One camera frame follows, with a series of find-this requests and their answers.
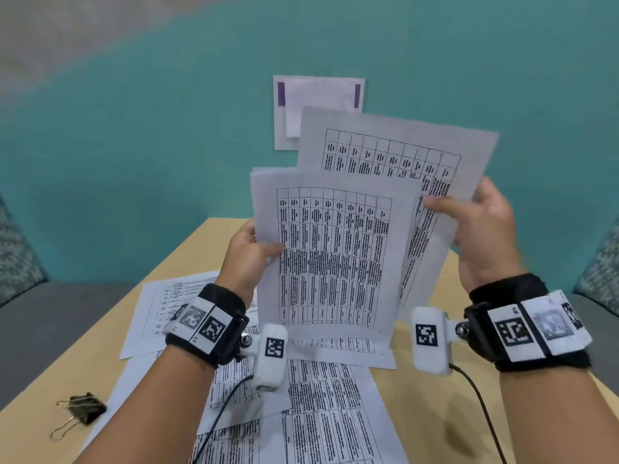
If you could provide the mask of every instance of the binder clip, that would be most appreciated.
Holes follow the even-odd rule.
[[[60,441],[78,423],[90,425],[108,409],[103,402],[90,392],[87,392],[85,395],[72,395],[69,397],[69,400],[59,400],[56,402],[56,405],[68,410],[71,418],[50,433],[52,441]]]

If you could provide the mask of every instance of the right hand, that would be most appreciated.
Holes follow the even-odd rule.
[[[458,222],[458,270],[468,293],[487,283],[527,273],[516,248],[514,212],[489,178],[484,176],[479,182],[473,202],[425,197],[423,205]]]

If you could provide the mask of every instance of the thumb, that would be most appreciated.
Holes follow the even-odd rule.
[[[451,218],[460,219],[464,216],[470,203],[461,202],[453,197],[425,197],[423,206],[428,210],[444,213]]]
[[[285,248],[281,242],[259,242],[258,245],[266,257],[279,256]]]

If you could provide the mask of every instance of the finger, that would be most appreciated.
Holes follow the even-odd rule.
[[[261,242],[258,245],[266,257],[279,256],[283,252],[283,249],[285,249],[285,246],[281,242]]]
[[[253,218],[249,218],[247,222],[236,232],[233,240],[243,242],[255,242],[254,234],[256,233],[256,225]]]
[[[493,203],[503,200],[505,197],[499,192],[499,189],[494,185],[489,177],[484,176],[475,189],[473,201],[477,203]]]
[[[444,213],[451,218],[460,219],[468,212],[471,203],[461,202],[452,197],[425,197],[423,206],[437,213]]]

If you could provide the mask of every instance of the wooden table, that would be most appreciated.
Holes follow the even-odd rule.
[[[97,324],[0,412],[0,462],[70,463],[90,429],[78,426],[59,442],[52,429],[68,418],[57,400],[91,391],[107,399],[125,361],[118,359],[142,284],[220,267],[230,236],[240,219],[208,219]],[[460,287],[457,257],[450,253],[431,305],[462,317],[468,296]],[[496,463],[498,455],[477,398],[463,377],[437,377],[413,367],[410,328],[398,323],[392,347],[398,370],[373,370],[383,401],[411,462]],[[498,374],[464,344],[454,346],[454,363],[475,381],[488,406],[506,453],[514,462],[501,403]],[[599,381],[598,386],[619,414],[619,398]]]

